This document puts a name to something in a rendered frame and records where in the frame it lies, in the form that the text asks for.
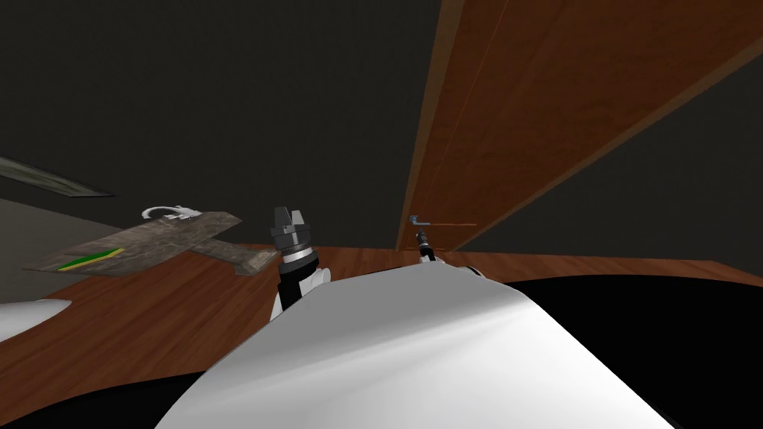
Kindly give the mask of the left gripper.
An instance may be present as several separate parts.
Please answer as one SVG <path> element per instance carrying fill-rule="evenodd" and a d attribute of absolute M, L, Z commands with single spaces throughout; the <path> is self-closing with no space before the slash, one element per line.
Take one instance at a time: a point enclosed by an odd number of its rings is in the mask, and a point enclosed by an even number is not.
<path fill-rule="evenodd" d="M 311 226 L 305 224 L 299 210 L 293 210 L 290 215 L 285 206 L 276 207 L 274 226 L 270 236 L 277 250 L 293 253 L 311 246 Z"/>

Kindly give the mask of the grey stone counter with faucet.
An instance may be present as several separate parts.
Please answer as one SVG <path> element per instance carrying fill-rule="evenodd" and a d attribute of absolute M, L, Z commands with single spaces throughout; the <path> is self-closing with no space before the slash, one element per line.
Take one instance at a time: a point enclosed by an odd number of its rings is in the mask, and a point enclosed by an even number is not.
<path fill-rule="evenodd" d="M 22 267 L 45 273 L 128 276 L 185 251 L 223 260 L 235 274 L 254 276 L 276 257 L 274 249 L 251 249 L 215 239 L 240 223 L 226 212 L 197 212 L 190 217 L 151 219 L 98 240 L 44 256 Z"/>

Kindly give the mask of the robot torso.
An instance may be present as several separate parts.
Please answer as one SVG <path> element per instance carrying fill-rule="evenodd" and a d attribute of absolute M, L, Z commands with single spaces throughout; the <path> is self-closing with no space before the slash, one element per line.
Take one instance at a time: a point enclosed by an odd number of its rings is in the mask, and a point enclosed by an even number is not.
<path fill-rule="evenodd" d="M 314 286 L 156 429 L 674 429 L 526 295 L 443 262 Z"/>

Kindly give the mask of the brown wooden door leaf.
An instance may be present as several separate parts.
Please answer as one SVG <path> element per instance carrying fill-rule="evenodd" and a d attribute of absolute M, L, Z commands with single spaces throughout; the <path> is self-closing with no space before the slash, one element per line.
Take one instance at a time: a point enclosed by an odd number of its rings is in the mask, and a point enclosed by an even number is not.
<path fill-rule="evenodd" d="M 763 0 L 442 0 L 397 250 L 458 250 L 763 54 Z"/>

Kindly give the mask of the white rounded fixture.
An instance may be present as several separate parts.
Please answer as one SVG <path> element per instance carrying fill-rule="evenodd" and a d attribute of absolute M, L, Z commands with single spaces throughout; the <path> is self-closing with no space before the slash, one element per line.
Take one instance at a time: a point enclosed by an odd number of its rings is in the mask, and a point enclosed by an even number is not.
<path fill-rule="evenodd" d="M 63 299 L 0 304 L 0 343 L 49 320 L 71 305 Z"/>

